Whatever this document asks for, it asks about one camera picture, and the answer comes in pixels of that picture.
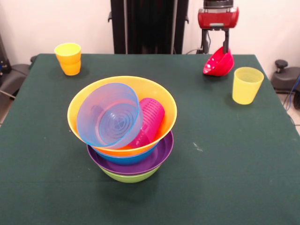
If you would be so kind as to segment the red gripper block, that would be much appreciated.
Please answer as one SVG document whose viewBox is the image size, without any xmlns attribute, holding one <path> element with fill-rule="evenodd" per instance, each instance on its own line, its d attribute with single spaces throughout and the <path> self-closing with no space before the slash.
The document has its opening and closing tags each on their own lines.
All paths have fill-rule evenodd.
<svg viewBox="0 0 300 225">
<path fill-rule="evenodd" d="M 239 8 L 204 9 L 198 11 L 198 23 L 202 29 L 202 52 L 209 53 L 210 38 L 208 30 L 221 29 L 225 32 L 223 53 L 229 52 L 229 29 L 235 28 L 239 19 Z"/>
</svg>

